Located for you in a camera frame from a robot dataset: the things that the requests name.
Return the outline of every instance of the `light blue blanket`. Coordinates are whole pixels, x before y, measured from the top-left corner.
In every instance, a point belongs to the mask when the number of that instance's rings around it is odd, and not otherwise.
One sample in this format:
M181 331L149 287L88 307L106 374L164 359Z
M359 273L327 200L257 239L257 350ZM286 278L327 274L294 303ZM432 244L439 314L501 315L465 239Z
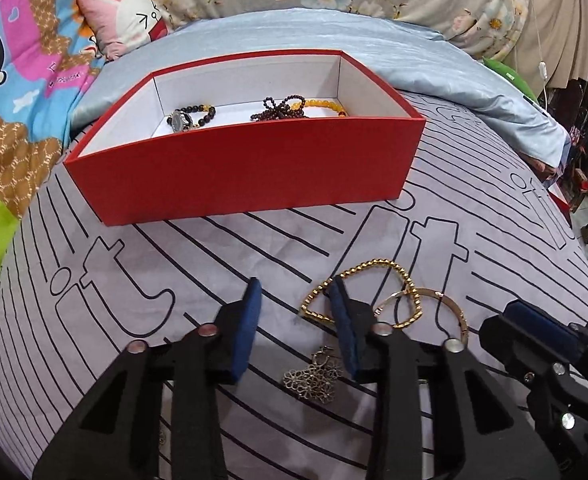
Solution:
M507 80L433 30L334 10L251 12L195 22L108 63L74 111L72 126L98 118L152 70L237 52L334 48L394 88L473 110L514 150L558 166L567 132Z

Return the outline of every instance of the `open box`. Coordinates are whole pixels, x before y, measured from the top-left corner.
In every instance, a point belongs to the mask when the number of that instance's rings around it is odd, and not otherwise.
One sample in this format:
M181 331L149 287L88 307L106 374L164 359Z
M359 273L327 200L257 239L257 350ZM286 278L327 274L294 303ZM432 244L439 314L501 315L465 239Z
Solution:
M308 118L250 122L290 94L340 103ZM202 128L172 133L174 109L209 104ZM202 114L194 114L198 120ZM216 57L152 72L97 121L65 161L107 225L397 198L425 119L336 50Z

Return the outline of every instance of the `gray patterned bed sheet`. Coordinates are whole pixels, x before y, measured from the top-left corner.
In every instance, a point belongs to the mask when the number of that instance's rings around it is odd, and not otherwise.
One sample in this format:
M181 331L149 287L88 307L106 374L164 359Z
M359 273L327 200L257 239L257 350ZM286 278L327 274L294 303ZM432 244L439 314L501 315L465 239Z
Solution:
M514 152L469 110L404 92L427 125L398 200L248 212L106 227L60 162L41 187L0 276L0 444L30 474L55 431L133 338L181 338L263 284L250 367L217 392L230 478L365 478L374 389L337 382L327 405L280 384L333 332L297 316L317 282L371 258L392 258L418 286L464 309L470 349L526 414L526 391L484 352L477 330L515 298L561 322L588 320L588 264L573 232ZM374 303L401 288L384 270L347 283ZM456 319L436 301L407 332L440 343ZM315 306L324 309L321 301ZM386 320L403 319L389 309ZM171 383L165 387L160 476L170 478ZM424 405L424 477L431 424Z

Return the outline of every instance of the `pillow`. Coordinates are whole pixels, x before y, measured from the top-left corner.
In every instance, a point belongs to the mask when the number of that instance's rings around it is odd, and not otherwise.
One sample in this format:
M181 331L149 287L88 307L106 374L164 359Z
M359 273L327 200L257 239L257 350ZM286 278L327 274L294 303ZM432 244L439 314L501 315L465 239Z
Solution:
M487 59L486 57L482 58L482 62L487 68L491 68L496 74L502 75L507 81L512 83L513 86L518 88L523 94L529 97L533 102L538 103L538 97L529 85L525 82L525 80L518 75L513 68L501 63L500 61L496 61L494 59Z
M167 35L153 0L77 0L107 60Z

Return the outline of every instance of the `yellow beaded bracelet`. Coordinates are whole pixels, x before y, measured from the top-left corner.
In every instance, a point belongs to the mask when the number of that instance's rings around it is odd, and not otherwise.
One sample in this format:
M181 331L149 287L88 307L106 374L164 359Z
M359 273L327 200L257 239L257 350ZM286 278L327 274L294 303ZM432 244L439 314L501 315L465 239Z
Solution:
M330 110L334 110L338 114L338 117L347 117L347 112L345 111L345 108L343 108L342 105L335 103L333 101L323 101L321 99L307 99L305 101L305 106L306 107L316 106L316 107L320 107L320 108L329 108ZM290 106L290 108L292 110L298 110L300 108L300 102L292 104Z

